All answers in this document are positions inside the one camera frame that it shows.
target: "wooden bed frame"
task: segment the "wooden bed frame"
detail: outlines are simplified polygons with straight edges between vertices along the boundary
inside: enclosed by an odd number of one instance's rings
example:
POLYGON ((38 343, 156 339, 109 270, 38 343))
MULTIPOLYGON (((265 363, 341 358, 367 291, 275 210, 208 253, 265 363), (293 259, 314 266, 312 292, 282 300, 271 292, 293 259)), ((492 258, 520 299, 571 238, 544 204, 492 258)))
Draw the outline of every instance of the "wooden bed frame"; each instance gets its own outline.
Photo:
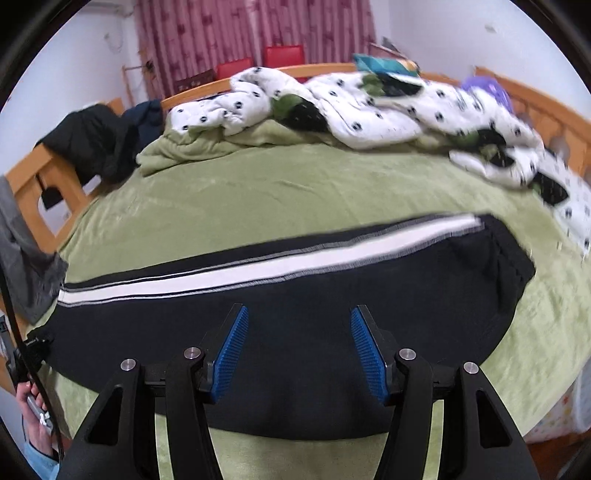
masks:
MULTIPOLYGON (((279 70, 292 77, 312 77, 333 72, 354 72, 355 65, 352 63, 320 63, 283 67, 279 70)), ((544 142, 548 143, 554 135, 563 135, 571 152, 569 166, 576 173, 585 176, 588 181, 591 181, 591 122, 557 100, 526 85, 498 76, 482 67, 477 67, 475 73, 496 77, 509 93, 515 110, 518 113, 529 113, 534 122, 534 127, 541 134, 544 142)), ((459 81, 445 75, 422 73, 421 76, 437 82, 452 85, 459 84, 459 81)), ((181 103, 229 89, 229 79, 218 80, 169 97, 162 101, 162 107, 163 110, 168 111, 181 103)), ((115 99, 108 105, 118 115, 124 111, 121 99, 115 99)), ((46 252, 57 250, 74 227, 78 216, 85 210, 90 201, 103 191, 99 186, 90 195, 86 195, 73 167, 43 145, 35 147, 31 153, 6 174, 6 177, 27 225, 37 240, 39 247, 46 252), (38 177, 42 179, 47 187, 54 186, 61 192, 72 213, 57 235, 54 235, 49 230, 39 213, 38 205, 42 192, 37 180, 38 177)), ((1 297, 0 309, 4 310, 1 297)), ((25 319, 18 318, 18 323, 21 333, 25 335, 29 327, 28 322, 25 319)), ((9 381, 7 383, 5 368, 0 368, 0 386, 12 391, 12 385, 9 381)))

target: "red chair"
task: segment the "red chair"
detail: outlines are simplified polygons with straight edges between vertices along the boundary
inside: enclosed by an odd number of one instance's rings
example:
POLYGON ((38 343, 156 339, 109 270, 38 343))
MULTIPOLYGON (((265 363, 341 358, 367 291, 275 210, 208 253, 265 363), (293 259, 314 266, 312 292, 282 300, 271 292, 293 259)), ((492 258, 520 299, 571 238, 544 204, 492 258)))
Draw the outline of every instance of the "red chair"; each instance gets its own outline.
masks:
POLYGON ((255 63, 254 61, 252 61, 251 57, 229 61, 227 63, 220 63, 216 67, 216 76, 218 80, 227 79, 230 78, 232 75, 241 72, 242 70, 254 67, 254 65, 255 63))
POLYGON ((287 45, 284 47, 266 47, 263 65, 272 69, 304 64, 304 47, 287 45))

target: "white stripe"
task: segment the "white stripe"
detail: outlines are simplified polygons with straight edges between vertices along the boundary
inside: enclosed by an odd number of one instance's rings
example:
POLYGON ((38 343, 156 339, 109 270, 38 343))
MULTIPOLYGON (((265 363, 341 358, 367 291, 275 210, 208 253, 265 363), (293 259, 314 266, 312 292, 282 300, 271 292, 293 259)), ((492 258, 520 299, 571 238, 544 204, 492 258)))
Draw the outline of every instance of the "white stripe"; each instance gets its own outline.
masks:
POLYGON ((63 305, 101 303, 142 296, 180 296, 195 290, 239 288, 249 283, 272 283, 280 278, 302 273, 342 270, 348 265, 379 261, 399 252, 427 244, 433 239, 469 231, 481 226, 473 215, 458 215, 419 223, 385 235, 365 238, 346 247, 328 248, 287 257, 219 268, 174 278, 162 278, 138 283, 118 284, 82 291, 60 291, 58 301, 63 305))
POLYGON ((211 266, 211 267, 200 267, 200 268, 195 268, 193 270, 179 271, 179 272, 163 274, 163 275, 153 275, 152 277, 141 277, 141 278, 133 278, 133 279, 129 279, 129 280, 112 281, 112 282, 102 283, 102 284, 98 284, 98 285, 94 285, 94 286, 90 286, 90 287, 76 287, 76 286, 72 287, 69 284, 66 284, 65 286, 62 287, 62 289, 66 290, 66 291, 70 291, 70 292, 81 291, 81 290, 96 290, 97 288, 105 288, 105 287, 110 287, 113 285, 123 285, 123 284, 127 284, 127 283, 138 283, 138 282, 143 282, 143 281, 147 281, 147 280, 160 280, 162 278, 184 277, 185 275, 189 275, 192 273, 204 272, 204 271, 209 271, 209 270, 219 270, 219 269, 225 268, 225 267, 233 267, 235 265, 242 265, 242 264, 246 264, 246 263, 255 263, 258 261, 262 261, 262 260, 270 260, 272 258, 278 258, 278 257, 287 257, 289 255, 295 255, 295 254, 300 254, 300 253, 316 252, 318 250, 323 250, 326 248, 348 247, 350 245, 359 243, 361 240, 365 240, 367 238, 373 238, 378 235, 385 235, 386 233, 394 232, 396 230, 402 230, 404 228, 408 228, 409 226, 416 225, 418 223, 431 222, 435 219, 449 218, 451 216, 453 216, 453 215, 444 215, 444 214, 425 215, 421 218, 415 218, 412 220, 407 220, 405 222, 397 223, 396 225, 387 227, 385 230, 381 230, 379 232, 372 232, 372 233, 368 233, 366 235, 358 236, 356 238, 353 238, 352 240, 340 241, 340 242, 329 242, 329 243, 325 243, 325 244, 314 245, 312 247, 298 248, 298 249, 294 249, 294 250, 286 250, 286 251, 277 252, 274 254, 263 255, 261 257, 252 257, 252 258, 245 258, 242 260, 234 260, 232 262, 227 262, 224 264, 215 265, 215 266, 211 266))

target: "metal screw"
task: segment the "metal screw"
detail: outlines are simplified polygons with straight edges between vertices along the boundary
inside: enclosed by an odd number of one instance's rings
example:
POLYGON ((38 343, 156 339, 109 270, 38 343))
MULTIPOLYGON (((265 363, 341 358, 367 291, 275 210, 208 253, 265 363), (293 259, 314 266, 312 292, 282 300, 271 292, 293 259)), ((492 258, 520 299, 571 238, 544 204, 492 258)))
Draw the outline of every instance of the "metal screw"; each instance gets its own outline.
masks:
POLYGON ((129 372, 129 370, 133 370, 135 368, 135 360, 133 358, 128 358, 127 360, 123 360, 121 362, 121 370, 124 372, 129 372))
POLYGON ((187 360, 193 360, 201 355, 201 350, 196 346, 191 346, 184 351, 184 356, 187 360))
POLYGON ((399 355, 404 360, 414 360, 417 357, 417 353, 412 348, 403 348, 399 351, 399 355))
POLYGON ((474 375, 478 373, 478 365, 476 365, 474 362, 466 362, 464 364, 464 370, 466 372, 468 372, 470 375, 474 375))

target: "hand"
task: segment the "hand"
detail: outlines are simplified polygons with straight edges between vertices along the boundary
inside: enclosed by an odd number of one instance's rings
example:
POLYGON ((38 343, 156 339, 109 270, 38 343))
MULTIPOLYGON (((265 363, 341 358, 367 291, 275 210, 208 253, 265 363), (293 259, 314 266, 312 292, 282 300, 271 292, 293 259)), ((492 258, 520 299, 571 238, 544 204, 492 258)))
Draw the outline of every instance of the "hand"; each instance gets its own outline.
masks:
POLYGON ((21 408, 22 416, 27 423, 29 442, 39 452, 49 457, 53 456, 53 447, 51 446, 51 436, 47 434, 45 427, 41 425, 39 419, 35 416, 27 403, 27 396, 31 394, 35 398, 37 405, 44 411, 47 407, 35 384, 23 382, 17 385, 17 402, 21 408))

